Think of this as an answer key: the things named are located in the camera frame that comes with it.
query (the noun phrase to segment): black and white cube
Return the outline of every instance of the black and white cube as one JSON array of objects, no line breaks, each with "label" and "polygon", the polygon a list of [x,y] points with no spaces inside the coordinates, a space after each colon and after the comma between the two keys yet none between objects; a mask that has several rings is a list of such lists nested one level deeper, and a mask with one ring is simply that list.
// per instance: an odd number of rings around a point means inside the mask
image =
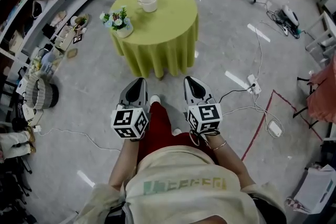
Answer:
[{"label": "black and white cube", "polygon": [[121,138],[140,138],[148,125],[142,108],[113,110],[111,128]]},{"label": "black and white cube", "polygon": [[192,105],[188,107],[188,121],[191,129],[197,132],[218,130],[223,120],[220,104]]}]

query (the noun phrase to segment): beige pants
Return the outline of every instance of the beige pants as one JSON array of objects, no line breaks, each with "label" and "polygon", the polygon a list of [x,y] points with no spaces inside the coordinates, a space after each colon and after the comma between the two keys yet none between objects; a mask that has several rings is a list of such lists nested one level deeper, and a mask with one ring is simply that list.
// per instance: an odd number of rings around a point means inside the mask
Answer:
[{"label": "beige pants", "polygon": [[30,145],[25,144],[20,147],[13,147],[19,143],[26,143],[29,140],[29,133],[26,131],[20,133],[0,134],[0,144],[4,153],[4,159],[14,158],[30,153]]}]

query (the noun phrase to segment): red pants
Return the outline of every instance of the red pants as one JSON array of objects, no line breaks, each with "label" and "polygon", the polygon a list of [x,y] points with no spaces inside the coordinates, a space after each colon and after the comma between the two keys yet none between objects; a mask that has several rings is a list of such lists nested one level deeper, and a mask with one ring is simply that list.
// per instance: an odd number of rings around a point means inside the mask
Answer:
[{"label": "red pants", "polygon": [[[168,118],[166,109],[158,102],[154,102],[150,109],[151,121],[149,130],[140,140],[138,163],[148,154],[167,146],[191,146],[198,148],[207,154],[215,163],[217,159],[214,152],[206,145],[203,139],[200,139],[200,145],[196,146],[190,139],[189,133],[182,133],[177,136],[172,135],[172,127]],[[197,143],[197,137],[192,135],[192,138]]]}]

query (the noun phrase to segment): white flower pot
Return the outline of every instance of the white flower pot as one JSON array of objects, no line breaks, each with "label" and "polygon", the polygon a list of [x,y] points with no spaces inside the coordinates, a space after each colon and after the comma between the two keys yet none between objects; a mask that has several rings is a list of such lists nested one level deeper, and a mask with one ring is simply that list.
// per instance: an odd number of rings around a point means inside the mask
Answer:
[{"label": "white flower pot", "polygon": [[133,32],[133,25],[129,23],[126,27],[116,30],[117,35],[121,38],[128,37]]}]

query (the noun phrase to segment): person's arm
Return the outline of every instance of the person's arm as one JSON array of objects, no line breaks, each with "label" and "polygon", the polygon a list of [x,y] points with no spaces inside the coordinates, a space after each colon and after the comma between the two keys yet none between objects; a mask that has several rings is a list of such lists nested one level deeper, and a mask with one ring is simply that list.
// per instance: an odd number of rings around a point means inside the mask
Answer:
[{"label": "person's arm", "polygon": [[[208,135],[206,138],[208,140],[209,146],[212,149],[219,147],[225,142],[221,135]],[[220,166],[234,172],[238,176],[241,188],[255,184],[248,174],[246,166],[242,160],[228,144],[215,150],[214,153]]]},{"label": "person's arm", "polygon": [[122,183],[133,175],[137,167],[138,151],[139,141],[132,142],[129,139],[124,141],[109,179],[111,187],[120,190]]}]

